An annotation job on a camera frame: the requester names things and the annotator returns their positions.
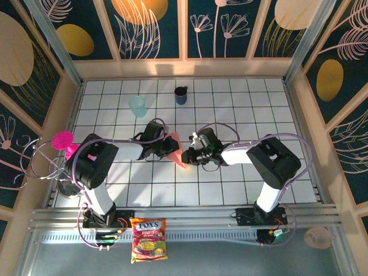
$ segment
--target snack bag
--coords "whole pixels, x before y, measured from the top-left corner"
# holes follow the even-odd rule
[[[165,260],[164,218],[131,218],[133,229],[132,263],[145,260]]]

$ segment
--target metal bar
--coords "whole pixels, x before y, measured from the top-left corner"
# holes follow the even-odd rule
[[[88,242],[94,241],[94,231],[83,231],[83,237]],[[224,231],[214,230],[191,230],[191,231],[166,231],[167,242],[214,242],[224,239],[255,240],[257,237],[255,229],[227,229]],[[132,230],[126,230],[117,243],[131,243],[133,239]],[[46,232],[38,235],[37,242],[51,244],[83,243],[75,231]]]
[[[168,230],[225,230],[225,229],[264,229],[270,225],[254,227],[238,227],[231,214],[240,206],[219,207],[187,207],[187,208],[133,208],[136,217],[156,218],[165,217]],[[293,204],[290,205],[296,214],[299,227],[316,225],[331,226],[340,224],[336,206],[333,204]],[[74,229],[77,208],[70,209],[40,209],[32,213],[29,223],[30,231],[59,231]],[[294,218],[290,211],[286,211],[289,225],[292,227]]]
[[[41,1],[24,0],[24,3],[27,5],[27,8],[32,12],[33,18],[36,20],[44,36],[49,41],[51,47],[55,51],[65,70],[68,72],[72,81],[75,83],[75,85],[81,87],[81,78],[76,68],[74,67],[74,63],[69,53],[66,51],[62,41],[59,39],[55,27],[51,24],[50,20],[45,14]]]
[[[318,34],[322,30],[332,8],[335,6],[336,0],[321,1],[317,12],[301,38],[292,58],[292,62],[285,74],[285,83],[290,85],[302,61],[305,59],[309,49],[315,42]]]
[[[332,246],[336,256],[336,262],[343,276],[359,275],[357,265],[352,256],[350,246],[346,240],[346,234],[341,225],[332,225],[328,228],[332,235]]]

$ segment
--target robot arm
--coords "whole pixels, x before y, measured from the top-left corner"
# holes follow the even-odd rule
[[[219,166],[252,163],[264,184],[255,209],[267,218],[278,205],[282,188],[300,169],[299,159],[278,139],[272,137],[255,146],[222,145],[212,128],[205,128],[190,136],[192,144],[202,148],[189,148],[182,154],[182,162],[205,165],[213,161]]]
[[[101,141],[90,144],[79,154],[75,176],[77,181],[85,187],[86,196],[91,202],[89,216],[92,216],[98,224],[109,226],[116,220],[116,206],[104,184],[113,161],[142,160],[149,157],[150,154],[163,158],[178,150],[178,142],[171,137],[148,143],[160,137],[162,132],[164,132],[163,125],[151,121],[143,133],[138,133],[131,139],[135,143],[115,142],[110,144]],[[95,139],[100,139],[100,137],[93,133],[89,134],[80,147]],[[69,174],[72,173],[72,163],[76,152],[66,163],[66,170]]]

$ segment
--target table surface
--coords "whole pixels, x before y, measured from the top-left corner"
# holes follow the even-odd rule
[[[174,89],[188,87],[188,100],[178,105]],[[128,106],[132,97],[145,98],[147,113],[135,118]],[[297,133],[288,99],[280,79],[163,79],[110,80],[87,82],[74,127],[74,142],[89,133],[105,138],[128,139],[142,132],[155,117],[165,121],[169,132],[178,132],[183,151],[190,146],[188,136],[211,122],[235,128],[241,141],[251,141],[269,133]],[[228,128],[214,125],[218,138],[236,140]],[[284,145],[301,159],[301,144],[282,137]],[[206,165],[207,170],[216,167]],[[117,207],[193,206],[253,204],[263,181],[252,164],[236,164],[207,172],[202,167],[186,169],[164,158],[137,162],[115,160],[106,179],[108,192]],[[315,185],[309,173],[292,184],[282,202],[316,202]],[[56,193],[54,207],[77,207],[85,199],[66,199]]]

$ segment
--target translucent cup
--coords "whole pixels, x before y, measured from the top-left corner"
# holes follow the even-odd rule
[[[145,100],[141,96],[133,97],[129,100],[128,105],[137,118],[142,118],[145,115]]]

